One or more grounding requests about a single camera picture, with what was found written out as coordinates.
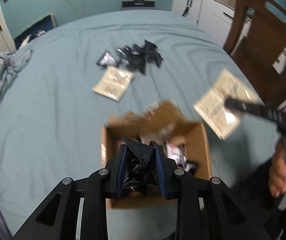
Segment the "person's right hand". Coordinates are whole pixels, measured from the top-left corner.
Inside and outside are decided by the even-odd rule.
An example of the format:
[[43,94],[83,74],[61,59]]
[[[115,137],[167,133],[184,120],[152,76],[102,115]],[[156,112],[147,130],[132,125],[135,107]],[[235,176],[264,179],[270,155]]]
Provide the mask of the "person's right hand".
[[270,193],[275,198],[278,198],[286,192],[286,163],[283,159],[283,155],[283,141],[279,139],[275,147],[275,154],[272,158],[268,181]]

